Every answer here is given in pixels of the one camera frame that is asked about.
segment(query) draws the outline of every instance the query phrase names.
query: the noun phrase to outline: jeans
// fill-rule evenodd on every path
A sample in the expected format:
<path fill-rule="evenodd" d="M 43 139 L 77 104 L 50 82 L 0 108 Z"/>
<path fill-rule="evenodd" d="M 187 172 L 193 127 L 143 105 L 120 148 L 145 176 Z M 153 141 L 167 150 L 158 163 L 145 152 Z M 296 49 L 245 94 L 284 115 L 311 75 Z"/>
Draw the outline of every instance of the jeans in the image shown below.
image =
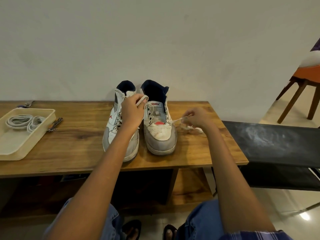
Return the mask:
<path fill-rule="evenodd" d="M 70 200 L 67 200 L 59 214 L 61 214 Z M 50 230 L 54 222 L 47 228 L 46 232 Z M 110 204 L 100 240 L 125 240 L 126 235 L 122 232 L 122 224 L 123 221 L 119 213 Z M 218 200 L 210 200 L 194 208 L 186 219 L 186 222 L 179 227 L 176 239 L 218 240 L 223 234 L 219 202 Z"/>

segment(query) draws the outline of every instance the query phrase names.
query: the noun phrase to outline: slipper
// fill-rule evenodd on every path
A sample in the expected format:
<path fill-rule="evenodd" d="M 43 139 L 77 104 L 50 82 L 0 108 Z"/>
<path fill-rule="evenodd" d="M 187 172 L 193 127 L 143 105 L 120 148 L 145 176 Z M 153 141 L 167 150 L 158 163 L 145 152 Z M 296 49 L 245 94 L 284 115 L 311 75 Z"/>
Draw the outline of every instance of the slipper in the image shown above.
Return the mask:
<path fill-rule="evenodd" d="M 140 233 L 141 233 L 141 221 L 131 220 L 130 222 L 127 222 L 126 224 L 124 224 L 122 226 L 122 231 L 125 233 L 125 232 L 130 231 L 131 228 L 138 229 L 138 236 L 137 236 L 136 240 L 139 240 Z"/>
<path fill-rule="evenodd" d="M 163 236 L 162 236 L 162 240 L 166 240 L 166 232 L 167 230 L 171 230 L 172 231 L 172 237 L 174 237 L 174 232 L 177 230 L 173 225 L 166 225 L 165 228 L 163 229 Z"/>

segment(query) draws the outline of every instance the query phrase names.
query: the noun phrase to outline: shoe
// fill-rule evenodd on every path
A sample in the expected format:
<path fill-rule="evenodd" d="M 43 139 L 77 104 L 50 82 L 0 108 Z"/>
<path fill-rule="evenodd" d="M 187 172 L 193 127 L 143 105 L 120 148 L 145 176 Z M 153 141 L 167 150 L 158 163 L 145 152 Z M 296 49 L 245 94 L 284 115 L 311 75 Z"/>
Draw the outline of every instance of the shoe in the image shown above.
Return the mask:
<path fill-rule="evenodd" d="M 167 106 L 168 90 L 152 80 L 146 80 L 140 89 L 149 97 L 144 107 L 143 130 L 146 146 L 155 155 L 173 153 L 177 143 L 177 131 Z"/>
<path fill-rule="evenodd" d="M 115 89 L 114 95 L 114 105 L 111 109 L 109 121 L 106 125 L 106 129 L 103 134 L 102 145 L 104 151 L 108 148 L 111 144 L 112 140 L 116 136 L 119 127 L 122 124 L 122 113 L 121 113 L 121 103 L 125 99 L 125 97 L 130 97 L 137 93 L 134 84 L 130 81 L 122 81 L 117 88 Z M 128 162 L 137 155 L 139 148 L 139 133 L 138 129 L 131 137 L 129 142 L 127 152 L 123 159 L 123 162 Z"/>

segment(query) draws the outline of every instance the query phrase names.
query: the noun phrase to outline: plastic container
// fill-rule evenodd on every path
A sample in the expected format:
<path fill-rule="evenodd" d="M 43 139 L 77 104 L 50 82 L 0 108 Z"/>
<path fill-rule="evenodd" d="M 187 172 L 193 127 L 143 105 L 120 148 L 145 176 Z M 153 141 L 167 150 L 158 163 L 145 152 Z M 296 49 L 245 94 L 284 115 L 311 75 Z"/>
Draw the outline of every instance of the plastic container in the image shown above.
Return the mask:
<path fill-rule="evenodd" d="M 6 121 L 17 115 L 42 116 L 45 120 L 32 132 L 10 129 Z M 54 109 L 15 108 L 0 119 L 0 161 L 18 161 L 24 158 L 55 121 Z"/>

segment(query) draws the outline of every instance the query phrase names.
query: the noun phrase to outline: floor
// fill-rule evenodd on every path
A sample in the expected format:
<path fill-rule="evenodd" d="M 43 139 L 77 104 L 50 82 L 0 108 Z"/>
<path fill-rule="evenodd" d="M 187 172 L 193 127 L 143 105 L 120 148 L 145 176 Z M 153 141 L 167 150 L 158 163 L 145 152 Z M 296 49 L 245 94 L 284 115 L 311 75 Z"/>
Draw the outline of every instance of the floor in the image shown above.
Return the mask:
<path fill-rule="evenodd" d="M 262 118 L 261 123 L 276 125 L 279 116 L 296 89 L 297 86 L 292 86 L 280 100 L 275 101 Z M 282 125 L 314 128 L 320 126 L 320 109 L 316 111 L 312 121 L 306 119 L 313 94 L 314 88 L 306 87 L 295 106 L 282 122 Z M 320 202 L 320 192 L 261 188 L 253 188 L 253 191 L 266 207 L 269 217 L 277 230 L 284 230 L 295 240 L 319 239 L 320 207 L 301 215 L 299 214 L 299 210 L 303 210 L 308 206 Z M 182 212 L 126 217 L 125 221 L 127 222 L 131 219 L 141 220 L 142 231 L 140 240 L 160 240 L 166 224 L 179 227 L 185 222 L 189 213 L 190 212 Z M 0 229 L 0 240 L 37 240 L 41 238 L 43 231 L 48 225 L 49 224 L 34 224 Z"/>

